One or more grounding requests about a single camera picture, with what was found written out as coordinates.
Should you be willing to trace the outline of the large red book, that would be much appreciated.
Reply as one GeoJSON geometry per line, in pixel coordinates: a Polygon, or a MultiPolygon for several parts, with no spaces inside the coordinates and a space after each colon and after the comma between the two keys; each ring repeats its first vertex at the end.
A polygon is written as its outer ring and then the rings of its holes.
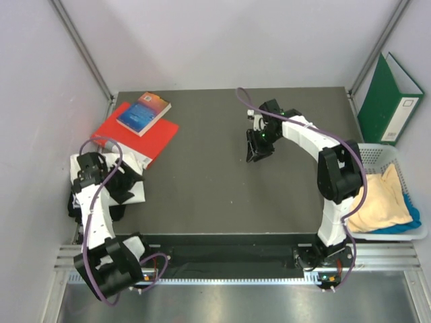
{"type": "Polygon", "coordinates": [[[96,143],[103,148],[117,153],[118,149],[110,141],[100,137],[114,139],[121,146],[123,153],[132,153],[143,168],[148,169],[175,136],[179,126],[161,118],[140,137],[117,122],[117,117],[130,105],[129,102],[123,102],[92,134],[92,138],[96,138],[96,143]]]}

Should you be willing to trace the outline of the folded black t-shirt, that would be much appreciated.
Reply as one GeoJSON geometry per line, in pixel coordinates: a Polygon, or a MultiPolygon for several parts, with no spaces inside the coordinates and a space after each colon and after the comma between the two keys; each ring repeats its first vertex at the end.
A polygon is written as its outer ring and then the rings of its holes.
{"type": "MultiPolygon", "coordinates": [[[[118,204],[112,197],[110,197],[110,203],[111,206],[109,206],[109,211],[111,219],[113,221],[120,221],[124,217],[126,205],[118,204]]],[[[74,219],[77,224],[82,224],[80,205],[73,192],[70,192],[69,195],[67,212],[68,216],[74,219]]]]}

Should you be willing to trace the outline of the peach orange t-shirt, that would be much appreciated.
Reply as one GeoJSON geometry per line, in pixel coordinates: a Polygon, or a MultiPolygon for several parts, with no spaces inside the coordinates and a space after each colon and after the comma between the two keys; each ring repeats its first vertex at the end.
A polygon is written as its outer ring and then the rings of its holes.
{"type": "Polygon", "coordinates": [[[351,232],[368,233],[413,221],[394,164],[390,164],[383,174],[369,174],[366,179],[366,199],[359,211],[347,219],[351,232]]]}

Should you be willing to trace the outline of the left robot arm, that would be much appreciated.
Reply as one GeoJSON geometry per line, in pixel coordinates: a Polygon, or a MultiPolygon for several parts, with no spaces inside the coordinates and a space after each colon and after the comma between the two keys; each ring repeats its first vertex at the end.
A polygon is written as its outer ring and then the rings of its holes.
{"type": "Polygon", "coordinates": [[[71,191],[86,234],[74,266],[94,295],[109,298],[142,280],[153,257],[139,233],[116,236],[114,209],[145,202],[143,165],[132,153],[70,157],[71,191]]]}

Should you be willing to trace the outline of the small blue orange book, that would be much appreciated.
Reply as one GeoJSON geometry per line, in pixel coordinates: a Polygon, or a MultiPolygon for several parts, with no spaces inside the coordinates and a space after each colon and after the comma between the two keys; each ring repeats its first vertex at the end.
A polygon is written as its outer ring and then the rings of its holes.
{"type": "Polygon", "coordinates": [[[154,93],[146,92],[117,116],[117,122],[142,137],[171,107],[170,102],[154,93]]]}

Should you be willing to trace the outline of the green lever arch binder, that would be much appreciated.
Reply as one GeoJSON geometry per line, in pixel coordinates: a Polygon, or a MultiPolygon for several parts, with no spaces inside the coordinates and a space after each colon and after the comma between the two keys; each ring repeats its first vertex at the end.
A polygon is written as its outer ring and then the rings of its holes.
{"type": "Polygon", "coordinates": [[[423,89],[391,52],[380,55],[358,114],[364,141],[395,146],[423,97],[423,89]]]}

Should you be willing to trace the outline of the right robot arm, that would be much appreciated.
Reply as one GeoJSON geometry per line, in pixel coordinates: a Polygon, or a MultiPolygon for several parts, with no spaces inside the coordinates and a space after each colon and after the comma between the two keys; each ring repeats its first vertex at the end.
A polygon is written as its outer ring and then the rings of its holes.
{"type": "Polygon", "coordinates": [[[365,179],[358,144],[316,128],[295,109],[282,110],[275,99],[248,110],[247,117],[253,122],[246,131],[248,162],[272,155],[280,139],[297,144],[317,162],[317,187],[324,199],[322,221],[311,254],[300,253],[296,259],[306,270],[332,265],[345,248],[343,219],[365,179]]]}

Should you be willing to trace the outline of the white plastic basket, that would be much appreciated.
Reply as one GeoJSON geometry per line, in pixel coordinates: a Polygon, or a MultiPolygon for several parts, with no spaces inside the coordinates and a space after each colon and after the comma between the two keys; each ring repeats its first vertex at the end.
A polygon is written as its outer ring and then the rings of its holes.
{"type": "MultiPolygon", "coordinates": [[[[360,143],[360,154],[362,163],[367,174],[383,174],[385,170],[393,164],[398,173],[398,177],[401,183],[402,191],[405,198],[408,200],[407,206],[411,205],[413,208],[419,210],[417,203],[412,199],[411,190],[409,189],[408,181],[403,174],[403,163],[399,158],[398,150],[390,145],[379,145],[371,143],[360,143]]],[[[408,242],[414,240],[422,240],[428,234],[428,229],[424,225],[424,222],[418,216],[421,222],[419,227],[409,227],[404,232],[387,233],[352,233],[352,236],[356,240],[368,240],[368,241],[385,241],[385,242],[408,242]]]]}

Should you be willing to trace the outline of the white flower print t-shirt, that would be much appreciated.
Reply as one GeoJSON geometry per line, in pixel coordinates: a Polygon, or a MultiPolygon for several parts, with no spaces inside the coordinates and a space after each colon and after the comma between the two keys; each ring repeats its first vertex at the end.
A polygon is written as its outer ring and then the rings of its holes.
{"type": "MultiPolygon", "coordinates": [[[[105,158],[108,173],[113,170],[119,160],[118,153],[102,153],[105,158]]],[[[78,177],[80,170],[77,162],[78,154],[70,156],[70,181],[78,177]]],[[[132,153],[123,155],[123,160],[119,170],[105,186],[110,194],[110,206],[127,205],[145,202],[143,187],[143,166],[136,160],[132,153]]]]}

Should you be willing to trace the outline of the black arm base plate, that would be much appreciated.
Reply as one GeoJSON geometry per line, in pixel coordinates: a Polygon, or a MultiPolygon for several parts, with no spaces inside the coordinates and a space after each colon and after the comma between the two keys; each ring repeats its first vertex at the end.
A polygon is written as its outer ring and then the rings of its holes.
{"type": "Polygon", "coordinates": [[[320,266],[349,264],[350,249],[345,247],[336,253],[325,254],[317,246],[294,245],[154,245],[152,253],[164,253],[171,265],[186,264],[269,264],[280,263],[286,268],[309,270],[320,266]]]}

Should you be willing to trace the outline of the teal blue t-shirt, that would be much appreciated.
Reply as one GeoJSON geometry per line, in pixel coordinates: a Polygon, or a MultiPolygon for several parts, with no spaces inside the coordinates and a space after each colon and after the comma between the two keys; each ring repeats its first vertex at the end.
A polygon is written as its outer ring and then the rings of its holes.
{"type": "Polygon", "coordinates": [[[412,218],[412,221],[406,224],[396,224],[391,227],[377,229],[372,231],[372,234],[384,234],[384,235],[403,234],[409,230],[417,229],[422,225],[422,222],[420,221],[420,212],[411,203],[409,199],[409,195],[403,194],[403,199],[407,207],[407,210],[412,218]]]}

